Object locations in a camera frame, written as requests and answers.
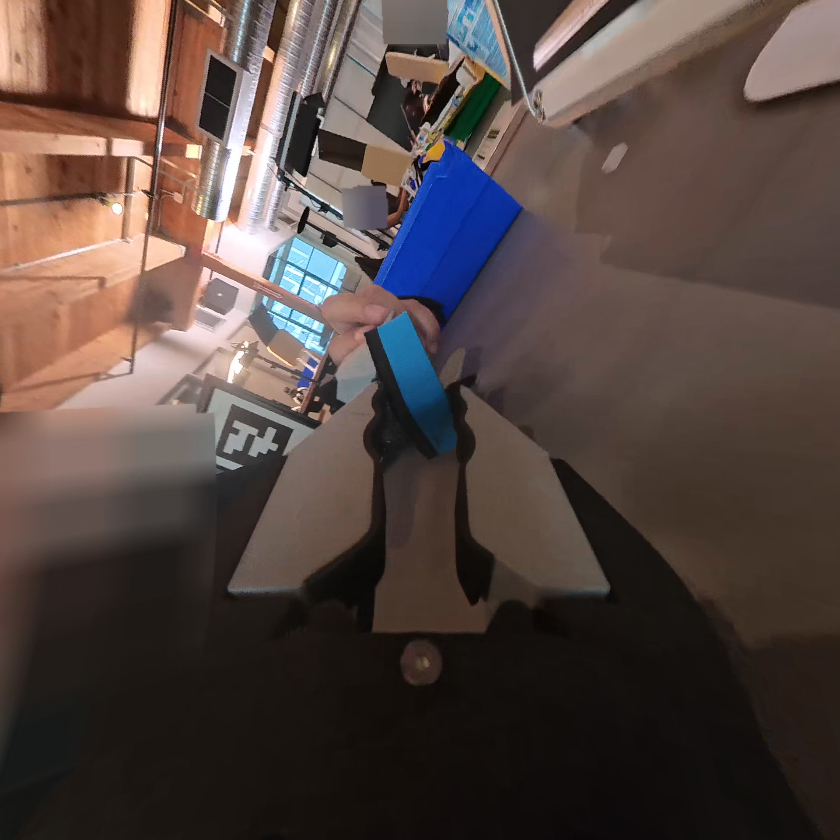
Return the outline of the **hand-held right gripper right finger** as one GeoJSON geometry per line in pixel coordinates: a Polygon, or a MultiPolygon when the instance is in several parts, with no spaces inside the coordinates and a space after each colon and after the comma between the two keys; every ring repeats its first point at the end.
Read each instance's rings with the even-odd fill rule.
{"type": "Polygon", "coordinates": [[[458,435],[455,567],[470,604],[606,597],[611,586],[549,455],[468,387],[458,435]]]}

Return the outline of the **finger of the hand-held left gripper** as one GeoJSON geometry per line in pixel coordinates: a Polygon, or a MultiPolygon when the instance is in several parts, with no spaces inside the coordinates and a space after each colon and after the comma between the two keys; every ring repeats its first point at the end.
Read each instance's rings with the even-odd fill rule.
{"type": "Polygon", "coordinates": [[[335,407],[331,412],[340,410],[350,403],[377,377],[375,363],[369,350],[352,350],[338,365],[334,376],[336,383],[335,407]]]}
{"type": "Polygon", "coordinates": [[[458,389],[477,394],[477,347],[457,348],[451,353],[439,373],[439,380],[448,396],[458,389]]]}

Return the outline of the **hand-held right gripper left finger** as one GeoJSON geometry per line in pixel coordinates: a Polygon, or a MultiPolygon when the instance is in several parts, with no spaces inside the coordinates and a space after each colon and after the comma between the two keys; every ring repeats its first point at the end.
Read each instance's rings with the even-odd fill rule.
{"type": "Polygon", "coordinates": [[[353,607],[385,566],[385,499],[376,436],[382,389],[368,385],[295,447],[227,585],[232,596],[289,595],[353,607]]]}

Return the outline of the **blue whiteboard eraser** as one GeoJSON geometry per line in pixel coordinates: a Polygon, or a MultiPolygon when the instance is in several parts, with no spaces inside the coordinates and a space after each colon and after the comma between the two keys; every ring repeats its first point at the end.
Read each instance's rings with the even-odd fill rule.
{"type": "Polygon", "coordinates": [[[453,452],[451,405],[409,314],[367,332],[365,341],[396,426],[428,459],[453,452]]]}

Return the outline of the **blue storage bin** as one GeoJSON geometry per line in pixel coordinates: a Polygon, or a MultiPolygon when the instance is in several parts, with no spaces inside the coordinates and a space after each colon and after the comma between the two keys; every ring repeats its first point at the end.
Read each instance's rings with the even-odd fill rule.
{"type": "Polygon", "coordinates": [[[435,301],[447,321],[521,212],[519,202],[446,140],[374,283],[398,298],[435,301]]]}

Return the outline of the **person's left hand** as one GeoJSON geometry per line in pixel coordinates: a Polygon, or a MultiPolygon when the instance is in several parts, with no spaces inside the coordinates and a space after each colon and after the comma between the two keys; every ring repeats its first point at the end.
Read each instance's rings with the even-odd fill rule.
{"type": "Polygon", "coordinates": [[[357,348],[365,345],[365,334],[384,324],[390,314],[395,318],[406,313],[426,352],[436,354],[441,326],[435,311],[414,298],[399,298],[380,286],[369,285],[362,291],[341,292],[328,297],[320,306],[325,326],[333,330],[328,353],[339,365],[357,348]]]}

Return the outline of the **black white marker sign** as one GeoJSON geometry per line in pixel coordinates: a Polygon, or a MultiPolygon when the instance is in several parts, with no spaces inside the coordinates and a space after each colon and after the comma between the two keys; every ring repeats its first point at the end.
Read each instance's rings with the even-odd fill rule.
{"type": "Polygon", "coordinates": [[[251,466],[288,455],[319,423],[288,406],[205,374],[196,410],[214,423],[217,471],[251,466]]]}

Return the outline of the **black hanging screen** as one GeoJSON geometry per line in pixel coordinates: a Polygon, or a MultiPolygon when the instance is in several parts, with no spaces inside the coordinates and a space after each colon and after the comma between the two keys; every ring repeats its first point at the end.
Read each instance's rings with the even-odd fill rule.
{"type": "Polygon", "coordinates": [[[302,97],[292,92],[285,125],[275,153],[279,174],[306,177],[322,126],[324,99],[320,92],[302,97]]]}

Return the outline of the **green storage bin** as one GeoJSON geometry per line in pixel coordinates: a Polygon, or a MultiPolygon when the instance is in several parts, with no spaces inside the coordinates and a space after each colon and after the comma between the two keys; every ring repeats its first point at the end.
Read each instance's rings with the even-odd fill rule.
{"type": "Polygon", "coordinates": [[[445,129],[445,136],[454,144],[466,144],[499,90],[504,91],[505,88],[498,79],[486,73],[466,93],[457,113],[445,129]]]}

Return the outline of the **white vent grille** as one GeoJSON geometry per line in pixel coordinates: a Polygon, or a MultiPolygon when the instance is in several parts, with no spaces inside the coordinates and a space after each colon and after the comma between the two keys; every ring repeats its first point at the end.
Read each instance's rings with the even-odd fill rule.
{"type": "Polygon", "coordinates": [[[211,49],[206,51],[195,117],[196,130],[203,137],[224,147],[230,145],[246,74],[247,71],[232,60],[211,49]]]}

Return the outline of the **black board book stand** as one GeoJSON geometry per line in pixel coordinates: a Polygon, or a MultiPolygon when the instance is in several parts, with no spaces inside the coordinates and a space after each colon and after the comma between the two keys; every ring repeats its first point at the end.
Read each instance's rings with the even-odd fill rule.
{"type": "Polygon", "coordinates": [[[489,2],[518,115],[562,127],[774,15],[793,15],[748,68],[765,102],[838,82],[838,2],[489,2]]]}

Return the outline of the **reddish wooden post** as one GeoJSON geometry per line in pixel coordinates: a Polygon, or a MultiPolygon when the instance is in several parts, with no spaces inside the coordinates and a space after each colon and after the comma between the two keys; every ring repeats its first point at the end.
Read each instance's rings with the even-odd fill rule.
{"type": "Polygon", "coordinates": [[[310,318],[313,321],[325,322],[318,305],[306,301],[274,283],[270,283],[262,276],[258,276],[246,269],[241,269],[228,260],[206,251],[200,251],[197,254],[197,260],[202,268],[209,269],[222,277],[254,291],[259,297],[278,301],[282,306],[299,312],[304,317],[310,318]]]}

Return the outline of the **silver ventilation duct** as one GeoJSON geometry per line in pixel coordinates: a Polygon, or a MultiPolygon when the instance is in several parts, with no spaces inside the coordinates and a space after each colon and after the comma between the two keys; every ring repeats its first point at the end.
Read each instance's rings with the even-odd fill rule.
{"type": "Polygon", "coordinates": [[[228,218],[274,7],[273,2],[231,2],[222,47],[213,50],[243,67],[247,74],[239,94],[230,145],[224,147],[199,134],[203,150],[192,210],[208,221],[222,223],[228,218]]]}
{"type": "Polygon", "coordinates": [[[292,94],[306,96],[317,79],[341,1],[289,2],[259,122],[237,225],[247,234],[271,225],[277,208],[275,157],[292,94]]]}

